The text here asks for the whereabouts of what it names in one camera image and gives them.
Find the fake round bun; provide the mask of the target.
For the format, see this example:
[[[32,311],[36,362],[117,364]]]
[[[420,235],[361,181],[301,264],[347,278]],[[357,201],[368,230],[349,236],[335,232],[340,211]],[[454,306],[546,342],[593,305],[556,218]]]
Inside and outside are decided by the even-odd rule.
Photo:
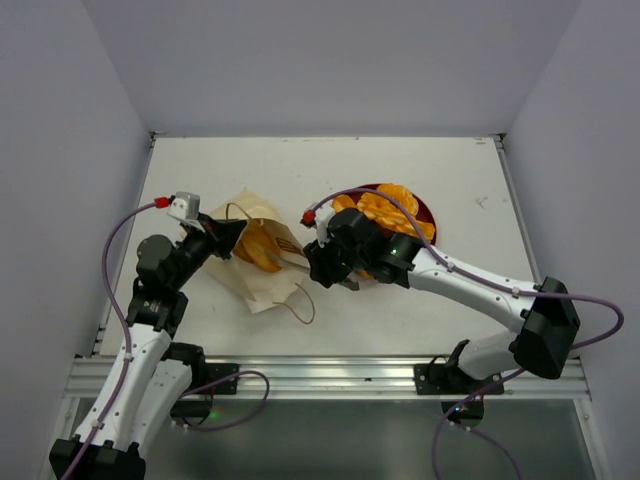
[[[256,221],[249,221],[241,239],[233,250],[234,255],[264,272],[276,273],[280,271],[281,266],[267,257],[266,250],[278,253],[280,248],[261,224]]]

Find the metal tongs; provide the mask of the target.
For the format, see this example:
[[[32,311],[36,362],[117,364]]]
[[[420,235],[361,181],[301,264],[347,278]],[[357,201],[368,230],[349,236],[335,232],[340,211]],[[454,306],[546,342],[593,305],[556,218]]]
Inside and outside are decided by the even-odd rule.
[[[275,262],[279,266],[292,268],[313,280],[313,278],[311,277],[311,268],[304,255],[300,255],[295,252],[289,252],[284,250],[283,248],[281,248],[278,253],[273,253],[270,250],[266,250],[265,254],[271,261]],[[334,283],[334,286],[341,286],[352,292],[357,292],[360,290],[359,282],[352,279],[350,276],[347,276],[340,282]]]

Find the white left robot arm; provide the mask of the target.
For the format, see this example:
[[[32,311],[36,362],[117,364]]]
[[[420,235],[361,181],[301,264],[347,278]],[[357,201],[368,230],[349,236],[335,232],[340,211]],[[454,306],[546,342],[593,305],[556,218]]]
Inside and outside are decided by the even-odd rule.
[[[202,348],[174,340],[188,303],[181,289],[210,257],[229,259],[247,223],[197,214],[181,224],[181,241],[152,235],[137,248],[119,353],[71,439],[51,448],[59,479],[143,478],[149,447],[179,396],[207,383]]]

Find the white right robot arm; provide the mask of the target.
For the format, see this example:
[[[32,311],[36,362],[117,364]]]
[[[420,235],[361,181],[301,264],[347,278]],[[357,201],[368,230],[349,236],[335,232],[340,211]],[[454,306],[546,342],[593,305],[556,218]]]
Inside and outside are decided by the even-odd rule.
[[[364,271],[381,284],[443,296],[503,326],[497,334],[456,345],[440,375],[454,391],[468,392],[516,368],[544,379],[561,376],[580,327],[561,281],[511,280],[458,263],[416,237],[383,232],[356,209],[307,211],[302,223],[316,231],[304,254],[311,279],[324,287]]]

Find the fake braided orange bread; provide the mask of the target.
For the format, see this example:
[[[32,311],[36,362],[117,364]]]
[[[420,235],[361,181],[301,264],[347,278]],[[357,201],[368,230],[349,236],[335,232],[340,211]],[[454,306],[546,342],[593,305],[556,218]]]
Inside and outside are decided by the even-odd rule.
[[[336,213],[346,209],[356,209],[356,202],[349,195],[340,195],[332,199],[331,206]]]

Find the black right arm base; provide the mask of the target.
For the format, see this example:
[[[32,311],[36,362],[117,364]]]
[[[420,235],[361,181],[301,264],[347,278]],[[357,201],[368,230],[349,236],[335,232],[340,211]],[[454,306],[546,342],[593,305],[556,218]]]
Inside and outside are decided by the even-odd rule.
[[[461,371],[452,362],[440,362],[438,357],[429,363],[418,363],[413,366],[413,380],[417,395],[423,396],[460,396],[466,397],[480,388],[501,380],[500,374],[494,374],[481,380],[473,379]],[[455,407],[455,401],[441,401],[441,409],[446,413],[450,408],[454,410],[447,415],[447,419],[456,425],[477,427],[484,418],[485,405],[483,396],[476,396],[475,400]]]

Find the fake twisted glazed bread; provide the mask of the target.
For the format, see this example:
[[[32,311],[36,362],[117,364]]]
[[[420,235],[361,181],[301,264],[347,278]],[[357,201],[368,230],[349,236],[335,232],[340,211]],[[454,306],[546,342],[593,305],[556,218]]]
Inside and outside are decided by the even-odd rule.
[[[417,219],[419,204],[411,195],[401,196],[397,202],[414,219],[419,230],[428,242],[431,242],[436,234],[435,226],[430,222]],[[358,210],[369,220],[375,221],[379,226],[396,233],[409,234],[418,237],[418,231],[408,217],[390,200],[373,193],[364,193],[357,202]]]

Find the white paper bag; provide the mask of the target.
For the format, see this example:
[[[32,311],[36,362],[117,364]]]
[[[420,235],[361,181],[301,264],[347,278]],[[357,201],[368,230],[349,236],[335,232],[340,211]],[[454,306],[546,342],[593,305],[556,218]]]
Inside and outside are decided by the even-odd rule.
[[[316,305],[303,287],[309,263],[275,207],[245,189],[210,216],[215,220],[244,220],[247,226],[231,258],[207,260],[206,272],[238,294],[253,314],[283,307],[300,323],[312,324]]]

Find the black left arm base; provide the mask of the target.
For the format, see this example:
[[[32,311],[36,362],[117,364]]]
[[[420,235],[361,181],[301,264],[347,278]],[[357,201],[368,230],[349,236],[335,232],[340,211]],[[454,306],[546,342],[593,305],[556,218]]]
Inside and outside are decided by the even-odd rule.
[[[199,386],[209,385],[223,377],[239,372],[237,363],[208,363],[206,375]],[[203,425],[206,420],[215,417],[215,400],[217,397],[232,396],[237,393],[238,379],[232,378],[223,383],[209,386],[197,392],[193,397],[179,399],[170,411],[170,418],[176,423],[187,425]]]

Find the fake orange ring donut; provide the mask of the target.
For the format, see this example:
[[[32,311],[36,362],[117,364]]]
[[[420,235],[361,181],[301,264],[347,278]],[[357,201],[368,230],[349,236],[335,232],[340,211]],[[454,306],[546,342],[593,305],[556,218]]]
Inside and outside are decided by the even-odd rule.
[[[376,190],[395,200],[412,216],[415,216],[419,212],[418,201],[407,187],[398,184],[386,183],[380,184]],[[398,211],[396,206],[387,198],[380,198],[377,200],[377,205],[386,211]]]

